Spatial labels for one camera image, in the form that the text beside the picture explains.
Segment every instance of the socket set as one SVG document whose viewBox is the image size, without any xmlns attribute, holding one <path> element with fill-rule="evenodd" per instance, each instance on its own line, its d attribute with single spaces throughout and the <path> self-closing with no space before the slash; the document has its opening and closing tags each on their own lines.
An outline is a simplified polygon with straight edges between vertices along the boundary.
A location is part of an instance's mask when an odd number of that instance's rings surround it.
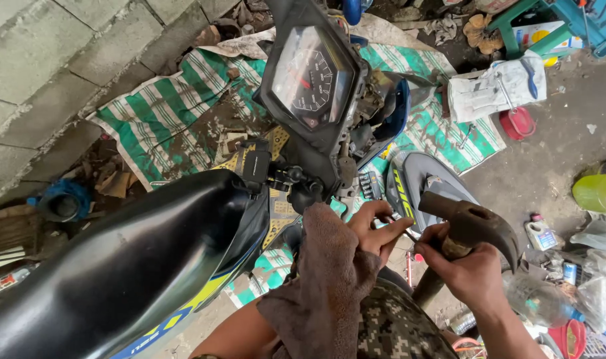
<svg viewBox="0 0 606 359">
<path fill-rule="evenodd" d="M 382 199 L 381 187 L 378 185 L 378 178 L 375 172 L 362 173 L 358 175 L 360 188 L 363 190 L 363 197 L 366 199 Z"/>
</svg>

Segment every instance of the red container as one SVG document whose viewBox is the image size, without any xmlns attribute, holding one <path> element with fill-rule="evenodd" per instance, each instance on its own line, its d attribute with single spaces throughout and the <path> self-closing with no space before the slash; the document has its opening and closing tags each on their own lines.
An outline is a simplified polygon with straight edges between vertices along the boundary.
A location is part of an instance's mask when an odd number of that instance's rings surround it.
<svg viewBox="0 0 606 359">
<path fill-rule="evenodd" d="M 516 141 L 522 141 L 524 137 L 536 132 L 536 123 L 524 107 L 516 107 L 514 112 L 511 110 L 500 112 L 500 125 L 507 136 Z"/>
</svg>

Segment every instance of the brown rag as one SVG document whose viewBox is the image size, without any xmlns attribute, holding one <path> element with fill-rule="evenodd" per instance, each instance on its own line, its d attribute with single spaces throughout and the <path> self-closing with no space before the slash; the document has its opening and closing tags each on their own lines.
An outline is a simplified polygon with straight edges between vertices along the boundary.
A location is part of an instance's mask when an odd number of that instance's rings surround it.
<svg viewBox="0 0 606 359">
<path fill-rule="evenodd" d="M 299 277 L 257 304 L 283 345 L 273 358 L 355 358 L 360 302 L 374 287 L 380 257 L 324 203 L 303 215 Z"/>
</svg>

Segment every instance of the cardboard box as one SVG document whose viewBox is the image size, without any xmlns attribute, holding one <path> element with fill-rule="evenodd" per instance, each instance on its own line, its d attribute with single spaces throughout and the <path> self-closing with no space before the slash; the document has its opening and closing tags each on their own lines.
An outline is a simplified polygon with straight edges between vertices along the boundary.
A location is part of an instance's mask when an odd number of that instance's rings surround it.
<svg viewBox="0 0 606 359">
<path fill-rule="evenodd" d="M 520 45 L 520 50 L 525 51 L 531 45 L 537 43 L 541 38 L 551 34 L 552 31 L 564 25 L 564 21 L 544 22 L 542 24 L 518 26 L 514 28 L 515 40 Z M 559 53 L 567 48 L 581 49 L 584 47 L 582 39 L 579 37 L 570 37 L 567 41 L 554 47 L 548 53 Z"/>
</svg>

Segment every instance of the plastic bag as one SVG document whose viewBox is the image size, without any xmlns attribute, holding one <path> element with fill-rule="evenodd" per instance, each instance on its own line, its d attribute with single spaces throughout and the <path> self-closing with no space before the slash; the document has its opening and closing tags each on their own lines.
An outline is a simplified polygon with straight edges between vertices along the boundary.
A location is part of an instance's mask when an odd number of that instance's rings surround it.
<svg viewBox="0 0 606 359">
<path fill-rule="evenodd" d="M 584 231 L 574 234 L 570 241 L 571 243 L 582 243 L 595 249 L 606 250 L 606 220 L 593 217 Z"/>
<path fill-rule="evenodd" d="M 578 310 L 596 332 L 606 330 L 606 252 L 589 249 L 582 269 L 593 276 L 577 289 Z"/>
</svg>

